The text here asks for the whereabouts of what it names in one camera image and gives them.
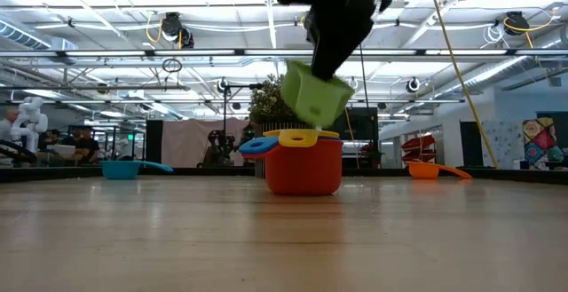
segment door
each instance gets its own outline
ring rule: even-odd
[[[460,122],[461,149],[465,167],[483,167],[481,134],[475,122]]]

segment potted plant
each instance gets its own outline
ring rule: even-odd
[[[284,75],[268,75],[262,90],[253,90],[250,101],[250,121],[255,124],[255,135],[261,137],[263,132],[281,129],[311,128],[302,122],[294,111],[284,103],[280,96],[280,88]],[[264,177],[264,161],[256,160],[256,176]]]

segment green plant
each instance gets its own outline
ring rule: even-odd
[[[302,122],[280,96],[284,75],[268,75],[262,90],[253,90],[250,120],[257,124],[272,122]]]

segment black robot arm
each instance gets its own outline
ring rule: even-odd
[[[379,12],[392,0],[380,0]],[[314,46],[312,74],[329,80],[367,37],[376,0],[279,0],[281,4],[310,4],[304,26]]]

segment yellow handle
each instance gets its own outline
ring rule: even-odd
[[[284,130],[272,130],[263,133],[265,137],[275,137],[279,136],[282,131],[297,131],[298,133],[302,133],[302,131],[317,131],[318,136],[320,137],[329,137],[329,138],[339,138],[339,133],[333,131],[323,131],[323,130],[314,130],[314,129],[284,129]]]
[[[310,147],[318,143],[318,135],[317,130],[281,130],[278,142],[281,146]]]

